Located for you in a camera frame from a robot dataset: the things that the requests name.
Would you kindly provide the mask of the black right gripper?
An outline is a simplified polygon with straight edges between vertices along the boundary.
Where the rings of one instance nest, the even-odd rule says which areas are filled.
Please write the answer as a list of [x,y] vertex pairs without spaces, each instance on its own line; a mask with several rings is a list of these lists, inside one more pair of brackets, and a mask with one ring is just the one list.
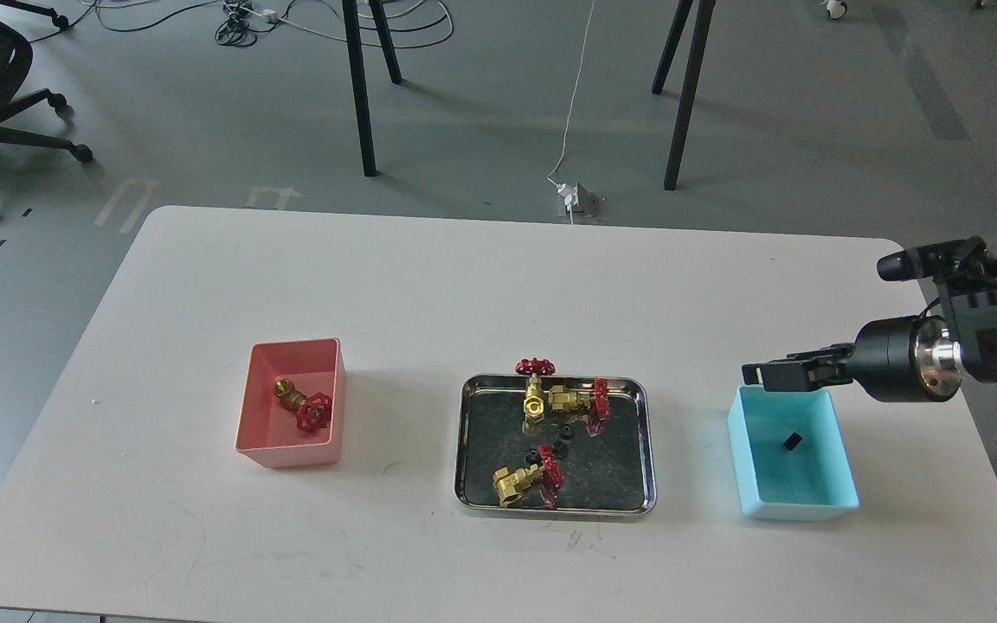
[[769,393],[807,393],[854,383],[848,371],[855,352],[854,343],[830,344],[820,350],[788,354],[765,363],[745,363],[745,385],[760,385]]

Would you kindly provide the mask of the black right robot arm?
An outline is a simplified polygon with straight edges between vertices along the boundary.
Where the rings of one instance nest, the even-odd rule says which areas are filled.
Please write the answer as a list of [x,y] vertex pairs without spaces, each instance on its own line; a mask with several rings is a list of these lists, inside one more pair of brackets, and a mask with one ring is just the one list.
[[980,236],[903,249],[876,271],[885,281],[933,281],[938,314],[875,320],[854,342],[744,364],[744,382],[771,393],[856,382],[882,402],[943,402],[962,380],[997,383],[997,257]]

